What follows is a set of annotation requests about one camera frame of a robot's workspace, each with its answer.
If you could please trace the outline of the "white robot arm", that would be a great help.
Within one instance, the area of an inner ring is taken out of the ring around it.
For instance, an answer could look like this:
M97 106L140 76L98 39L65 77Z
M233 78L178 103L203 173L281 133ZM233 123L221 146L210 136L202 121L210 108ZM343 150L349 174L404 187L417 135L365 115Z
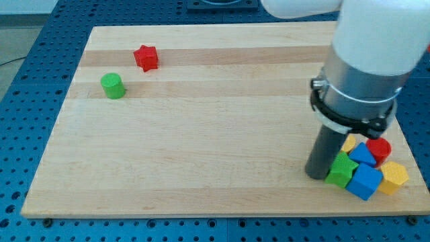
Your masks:
M327 59L311 81L311 106L324 126L378 138L396 98L429 45L428 0L262 0L292 19L339 11Z

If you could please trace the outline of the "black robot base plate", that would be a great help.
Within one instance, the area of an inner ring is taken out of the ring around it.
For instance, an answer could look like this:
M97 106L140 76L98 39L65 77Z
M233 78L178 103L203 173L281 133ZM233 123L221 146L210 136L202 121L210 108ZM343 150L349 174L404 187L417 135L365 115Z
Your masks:
M188 11L256 10L259 0L187 0Z

